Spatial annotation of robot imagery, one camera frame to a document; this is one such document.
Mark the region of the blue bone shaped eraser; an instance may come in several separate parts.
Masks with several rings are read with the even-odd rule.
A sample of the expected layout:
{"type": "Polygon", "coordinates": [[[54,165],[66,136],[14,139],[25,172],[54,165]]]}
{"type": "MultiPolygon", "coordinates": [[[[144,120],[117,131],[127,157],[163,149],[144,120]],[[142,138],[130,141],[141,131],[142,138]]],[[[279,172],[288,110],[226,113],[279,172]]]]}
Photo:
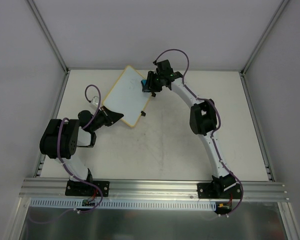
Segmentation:
{"type": "Polygon", "coordinates": [[[141,80],[141,85],[144,87],[146,85],[147,81],[145,79],[141,80]]]}

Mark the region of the yellow framed whiteboard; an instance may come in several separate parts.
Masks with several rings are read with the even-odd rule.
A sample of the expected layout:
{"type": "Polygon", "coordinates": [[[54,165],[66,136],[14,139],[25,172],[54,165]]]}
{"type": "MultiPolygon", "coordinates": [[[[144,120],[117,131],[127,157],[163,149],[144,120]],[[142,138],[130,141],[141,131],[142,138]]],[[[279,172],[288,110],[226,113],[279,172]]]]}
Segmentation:
{"type": "Polygon", "coordinates": [[[144,77],[127,65],[102,104],[112,112],[123,114],[121,120],[133,128],[138,123],[152,95],[142,91],[144,77]]]}

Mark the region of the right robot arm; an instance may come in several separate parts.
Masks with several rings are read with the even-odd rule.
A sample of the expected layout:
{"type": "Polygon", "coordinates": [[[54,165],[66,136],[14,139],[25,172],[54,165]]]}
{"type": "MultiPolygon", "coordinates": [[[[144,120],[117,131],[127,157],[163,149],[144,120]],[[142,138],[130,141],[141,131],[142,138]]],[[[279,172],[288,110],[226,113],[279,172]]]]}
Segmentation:
{"type": "Polygon", "coordinates": [[[238,178],[227,166],[220,150],[217,131],[221,127],[221,118],[212,99],[199,98],[186,85],[184,75],[174,71],[168,60],[154,61],[155,71],[149,71],[146,80],[141,81],[142,91],[155,96],[167,87],[177,94],[190,108],[189,126],[199,137],[208,155],[212,167],[212,181],[198,183],[197,193],[200,199],[240,199],[243,187],[238,178]]]}

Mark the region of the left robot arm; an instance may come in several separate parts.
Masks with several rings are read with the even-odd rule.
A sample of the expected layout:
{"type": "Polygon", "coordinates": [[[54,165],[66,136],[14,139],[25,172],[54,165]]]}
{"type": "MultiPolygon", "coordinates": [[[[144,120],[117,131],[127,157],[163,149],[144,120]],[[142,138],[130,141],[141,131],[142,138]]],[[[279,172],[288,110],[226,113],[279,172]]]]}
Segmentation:
{"type": "Polygon", "coordinates": [[[76,155],[77,148],[93,148],[96,131],[103,126],[110,127],[124,117],[102,106],[92,114],[88,110],[79,112],[77,119],[51,119],[39,143],[40,152],[61,164],[69,179],[77,183],[83,195],[94,191],[91,171],[76,155]]]}

